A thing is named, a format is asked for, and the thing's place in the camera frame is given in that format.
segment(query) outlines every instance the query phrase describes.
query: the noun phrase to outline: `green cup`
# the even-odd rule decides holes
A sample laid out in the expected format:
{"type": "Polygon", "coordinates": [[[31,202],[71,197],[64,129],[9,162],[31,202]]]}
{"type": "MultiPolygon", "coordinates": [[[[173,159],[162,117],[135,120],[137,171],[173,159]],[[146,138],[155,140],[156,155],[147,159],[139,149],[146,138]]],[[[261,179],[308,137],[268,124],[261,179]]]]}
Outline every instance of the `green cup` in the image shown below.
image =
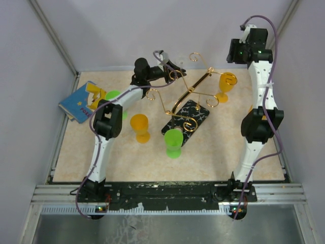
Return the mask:
{"type": "MultiPolygon", "coordinates": [[[[120,95],[121,92],[119,90],[112,90],[106,93],[105,95],[105,100],[111,100],[113,98],[116,98],[118,95],[120,95]]],[[[122,119],[126,119],[127,117],[127,112],[123,112],[122,119]]]]}
{"type": "Polygon", "coordinates": [[[167,156],[176,159],[181,155],[183,144],[183,134],[179,130],[171,129],[165,133],[165,143],[167,146],[167,156]]]}

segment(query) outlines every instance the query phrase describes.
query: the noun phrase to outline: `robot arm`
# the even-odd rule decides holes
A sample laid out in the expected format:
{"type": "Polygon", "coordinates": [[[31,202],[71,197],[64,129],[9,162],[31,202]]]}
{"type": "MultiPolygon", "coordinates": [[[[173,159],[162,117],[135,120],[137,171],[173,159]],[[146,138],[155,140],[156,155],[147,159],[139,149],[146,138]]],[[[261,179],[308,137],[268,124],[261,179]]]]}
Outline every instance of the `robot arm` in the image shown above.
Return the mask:
{"type": "MultiPolygon", "coordinates": [[[[175,70],[181,71],[185,76],[185,70],[177,67],[169,61],[167,53],[161,51],[159,53],[160,60],[165,64],[168,64],[175,70]]],[[[106,165],[109,160],[109,156],[115,141],[115,138],[120,134],[122,130],[122,112],[123,109],[128,109],[135,104],[136,101],[145,97],[146,92],[149,90],[150,82],[164,78],[166,83],[170,83],[173,79],[169,76],[170,70],[163,64],[158,62],[158,66],[150,67],[145,58],[139,58],[135,61],[134,75],[130,86],[123,92],[127,92],[118,101],[108,104],[99,109],[93,121],[93,128],[99,135],[100,141],[95,136],[95,147],[91,159],[91,164],[88,170],[88,179],[82,186],[81,194],[87,195],[87,197],[96,199],[100,197],[104,192],[104,184],[106,180],[106,165]],[[146,88],[134,89],[139,86],[147,86],[146,88]]],[[[177,73],[176,78],[179,78],[181,74],[177,73]]],[[[106,100],[100,100],[98,106],[107,103],[106,100]]]]}
{"type": "Polygon", "coordinates": [[[268,122],[263,118],[263,98],[266,87],[269,87],[266,98],[266,109],[277,130],[282,119],[283,111],[277,109],[273,97],[272,82],[268,84],[268,78],[273,63],[272,51],[266,49],[268,31],[256,28],[255,25],[247,25],[241,39],[232,39],[228,63],[247,64],[251,77],[253,90],[253,109],[243,119],[241,134],[245,137],[240,162],[233,172],[235,181],[245,182],[248,172],[252,169],[259,153],[273,132],[268,122]]]}

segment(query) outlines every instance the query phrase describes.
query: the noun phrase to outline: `gold metal rack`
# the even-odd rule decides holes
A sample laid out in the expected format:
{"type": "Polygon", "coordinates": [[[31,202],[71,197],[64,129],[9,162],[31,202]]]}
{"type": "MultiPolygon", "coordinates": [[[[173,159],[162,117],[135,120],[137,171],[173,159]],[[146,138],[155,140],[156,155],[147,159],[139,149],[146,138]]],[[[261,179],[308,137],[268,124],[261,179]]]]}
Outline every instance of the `gold metal rack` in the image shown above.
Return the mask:
{"type": "MultiPolygon", "coordinates": [[[[204,58],[201,56],[201,54],[197,53],[197,52],[193,52],[189,55],[189,59],[193,62],[197,62],[199,59],[195,56],[195,55],[198,55],[203,64],[205,65],[205,67],[207,68],[207,72],[195,83],[193,84],[191,87],[188,87],[187,83],[186,83],[186,80],[185,80],[185,77],[183,76],[183,73],[180,72],[180,71],[176,71],[178,73],[181,74],[182,76],[182,79],[183,79],[183,82],[186,86],[186,89],[187,91],[177,100],[177,102],[175,103],[175,105],[173,106],[173,108],[171,110],[166,110],[165,108],[165,105],[164,105],[164,102],[161,98],[161,95],[160,95],[160,92],[156,89],[150,89],[147,91],[146,93],[146,97],[149,99],[149,100],[155,100],[155,96],[154,94],[152,94],[152,97],[149,97],[149,93],[154,91],[154,92],[157,92],[159,94],[159,98],[160,98],[160,101],[161,101],[161,104],[162,104],[162,108],[164,109],[164,113],[167,114],[167,115],[170,115],[172,116],[172,127],[173,127],[173,124],[174,124],[174,118],[175,117],[182,117],[182,118],[186,118],[186,119],[190,119],[194,122],[195,124],[195,127],[194,129],[191,129],[191,128],[188,128],[187,126],[191,126],[193,127],[193,124],[189,123],[189,122],[184,122],[183,123],[183,127],[186,131],[189,131],[189,132],[193,132],[195,131],[197,128],[198,128],[198,122],[192,118],[192,117],[189,117],[189,116],[183,116],[183,115],[178,115],[176,114],[176,110],[177,108],[181,105],[181,103],[191,94],[198,94],[199,95],[199,100],[198,100],[198,103],[197,103],[197,106],[196,106],[196,110],[199,110],[200,109],[200,96],[203,95],[203,96],[210,96],[210,97],[213,97],[214,98],[214,101],[215,101],[215,104],[211,104],[212,100],[213,99],[207,99],[206,100],[206,103],[209,107],[216,107],[219,105],[219,99],[216,95],[213,95],[213,94],[207,94],[207,93],[199,93],[199,92],[196,92],[195,89],[208,77],[208,76],[212,76],[212,74],[219,74],[219,75],[224,75],[226,76],[226,82],[229,80],[229,81],[233,81],[234,79],[236,80],[236,83],[237,83],[237,78],[235,77],[235,75],[233,74],[230,74],[230,73],[219,73],[219,72],[216,72],[214,71],[214,68],[213,67],[209,67],[207,66],[207,63],[205,62],[204,58]]],[[[173,80],[174,78],[171,76],[171,74],[173,73],[174,71],[171,71],[169,73],[169,77],[173,80]]]]}

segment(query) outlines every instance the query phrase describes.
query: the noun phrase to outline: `cable tie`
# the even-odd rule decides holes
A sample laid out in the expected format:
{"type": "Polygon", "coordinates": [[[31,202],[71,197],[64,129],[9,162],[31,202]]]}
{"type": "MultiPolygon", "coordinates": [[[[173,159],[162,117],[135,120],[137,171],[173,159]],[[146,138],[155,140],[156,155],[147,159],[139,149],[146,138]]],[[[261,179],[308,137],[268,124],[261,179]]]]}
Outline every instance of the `cable tie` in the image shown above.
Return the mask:
{"type": "Polygon", "coordinates": [[[269,89],[273,89],[273,82],[270,82],[270,83],[266,83],[266,84],[260,84],[257,86],[257,88],[266,88],[268,87],[269,89]]]}

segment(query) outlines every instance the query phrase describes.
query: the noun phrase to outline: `yellow cup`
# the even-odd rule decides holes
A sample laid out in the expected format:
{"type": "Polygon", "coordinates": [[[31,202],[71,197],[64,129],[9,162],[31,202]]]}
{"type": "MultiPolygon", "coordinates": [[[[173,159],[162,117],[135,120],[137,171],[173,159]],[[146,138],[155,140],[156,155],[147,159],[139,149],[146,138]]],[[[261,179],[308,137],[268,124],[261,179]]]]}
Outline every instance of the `yellow cup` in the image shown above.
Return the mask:
{"type": "Polygon", "coordinates": [[[230,92],[236,84],[237,78],[234,74],[226,72],[221,75],[219,80],[219,88],[221,92],[216,95],[219,102],[225,103],[228,101],[228,96],[225,93],[230,92]]]}
{"type": "Polygon", "coordinates": [[[136,114],[130,120],[130,125],[136,133],[136,139],[139,143],[146,143],[150,139],[148,132],[149,120],[144,114],[136,114]]]}

